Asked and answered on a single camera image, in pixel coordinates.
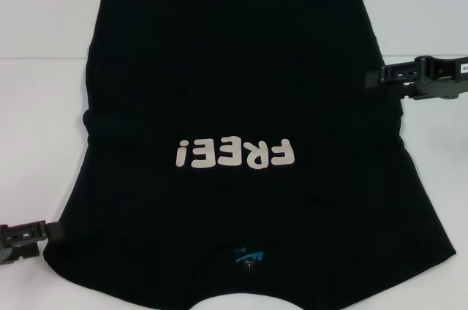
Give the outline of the black shirt with FREE print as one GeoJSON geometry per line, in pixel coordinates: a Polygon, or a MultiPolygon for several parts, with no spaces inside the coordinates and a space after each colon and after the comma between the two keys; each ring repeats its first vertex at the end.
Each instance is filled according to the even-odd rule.
{"type": "Polygon", "coordinates": [[[363,0],[101,0],[46,263],[158,310],[341,310],[446,261],[383,64],[363,0]]]}

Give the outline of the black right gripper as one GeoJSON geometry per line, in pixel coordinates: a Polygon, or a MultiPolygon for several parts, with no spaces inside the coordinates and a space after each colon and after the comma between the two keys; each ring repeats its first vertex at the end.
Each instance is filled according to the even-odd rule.
{"type": "Polygon", "coordinates": [[[414,61],[388,64],[377,71],[365,75],[366,88],[383,86],[411,85],[403,87],[403,95],[414,100],[457,99],[460,94],[468,92],[468,56],[460,58],[435,58],[433,61],[433,79],[449,80],[457,83],[431,83],[417,85],[414,82],[427,76],[428,56],[417,57],[414,61]]]}

